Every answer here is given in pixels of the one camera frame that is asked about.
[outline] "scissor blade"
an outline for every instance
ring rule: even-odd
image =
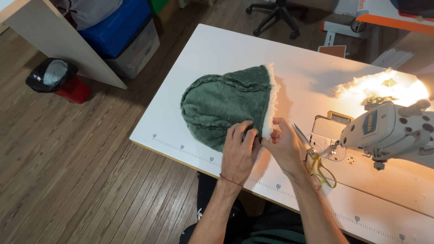
[[[296,124],[292,124],[294,131],[296,132],[297,136],[299,137],[300,141],[303,143],[303,146],[306,149],[312,148],[312,145],[310,145],[309,140],[304,136],[303,132],[298,128]]]

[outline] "fleece fabric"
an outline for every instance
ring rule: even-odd
[[[278,89],[272,64],[205,75],[183,94],[181,113],[196,140],[221,152],[227,129],[244,120],[269,138]]]

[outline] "hand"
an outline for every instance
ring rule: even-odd
[[[298,173],[306,170],[300,158],[299,143],[296,132],[289,127],[283,118],[273,118],[273,124],[278,125],[281,131],[271,133],[271,141],[262,139],[262,146],[271,152],[277,164],[285,173]]]
[[[249,130],[242,141],[244,131],[251,125],[253,121],[246,120],[230,127],[223,147],[221,174],[240,185],[246,183],[261,148],[259,139],[255,138],[257,129]]]

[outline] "left hand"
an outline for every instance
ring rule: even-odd
[[[257,129],[249,130],[242,141],[244,131],[251,125],[253,121],[246,120],[230,127],[223,147],[221,174],[240,185],[249,178],[261,148],[259,138],[255,138],[259,133]]]

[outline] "blue storage box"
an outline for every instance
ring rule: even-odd
[[[150,14],[146,0],[123,0],[113,14],[79,33],[101,57],[116,58]]]

